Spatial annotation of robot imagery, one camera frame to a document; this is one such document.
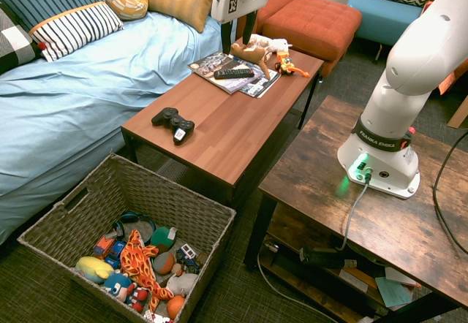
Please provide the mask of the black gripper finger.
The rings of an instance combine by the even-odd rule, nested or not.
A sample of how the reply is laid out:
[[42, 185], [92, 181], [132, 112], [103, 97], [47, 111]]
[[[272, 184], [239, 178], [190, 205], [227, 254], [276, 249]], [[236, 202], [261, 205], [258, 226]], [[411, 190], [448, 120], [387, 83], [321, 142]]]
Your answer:
[[257, 10], [252, 11], [246, 15], [246, 22], [244, 26], [243, 32], [243, 44], [247, 45], [251, 38], [252, 32], [254, 30], [254, 26], [257, 20]]
[[230, 48], [232, 44], [232, 32], [233, 32], [234, 21], [231, 20], [221, 25], [221, 39], [222, 39], [222, 52], [224, 54], [230, 54]]

